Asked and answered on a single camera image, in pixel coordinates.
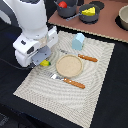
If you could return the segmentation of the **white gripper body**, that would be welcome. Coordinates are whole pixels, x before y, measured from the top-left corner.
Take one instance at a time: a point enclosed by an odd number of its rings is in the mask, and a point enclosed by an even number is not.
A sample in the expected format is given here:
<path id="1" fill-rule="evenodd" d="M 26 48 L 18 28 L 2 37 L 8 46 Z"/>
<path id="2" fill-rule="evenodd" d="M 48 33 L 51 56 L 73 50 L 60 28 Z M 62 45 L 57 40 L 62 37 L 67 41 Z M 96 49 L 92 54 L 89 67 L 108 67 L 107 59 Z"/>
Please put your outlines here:
<path id="1" fill-rule="evenodd" d="M 45 46 L 48 46 L 51 50 L 51 47 L 57 42 L 58 34 L 55 26 L 51 29 L 45 26 L 41 29 L 23 31 L 13 43 L 16 59 L 22 67 L 37 66 L 32 62 L 32 57 Z"/>

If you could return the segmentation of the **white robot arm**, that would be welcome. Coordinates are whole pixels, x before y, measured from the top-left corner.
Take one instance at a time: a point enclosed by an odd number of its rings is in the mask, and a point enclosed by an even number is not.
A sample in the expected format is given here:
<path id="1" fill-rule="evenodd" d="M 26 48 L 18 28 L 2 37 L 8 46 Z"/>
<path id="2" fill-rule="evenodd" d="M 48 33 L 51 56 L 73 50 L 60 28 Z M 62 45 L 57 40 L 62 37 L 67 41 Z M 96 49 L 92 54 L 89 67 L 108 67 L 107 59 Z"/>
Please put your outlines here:
<path id="1" fill-rule="evenodd" d="M 58 42 L 57 28 L 48 29 L 44 0 L 0 0 L 0 18 L 20 27 L 13 43 L 15 57 L 22 67 L 37 66 L 51 54 Z"/>

